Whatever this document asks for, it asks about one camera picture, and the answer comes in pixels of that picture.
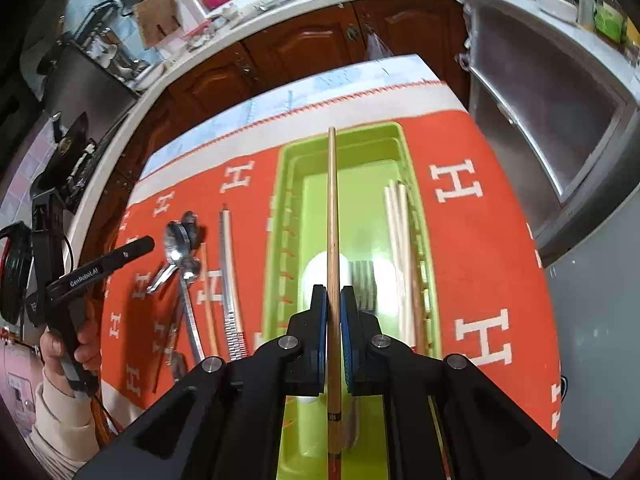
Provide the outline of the left hand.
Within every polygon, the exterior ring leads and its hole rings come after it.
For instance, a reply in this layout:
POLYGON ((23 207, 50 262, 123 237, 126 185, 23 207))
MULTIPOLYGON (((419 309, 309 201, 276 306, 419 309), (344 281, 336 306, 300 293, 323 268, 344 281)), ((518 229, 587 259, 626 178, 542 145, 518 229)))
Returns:
POLYGON ((66 396, 94 396, 99 388, 102 358, 99 325, 92 307, 88 307, 76 336, 75 348, 68 350, 60 334, 49 327, 44 330, 39 341, 43 374, 51 386, 66 396))

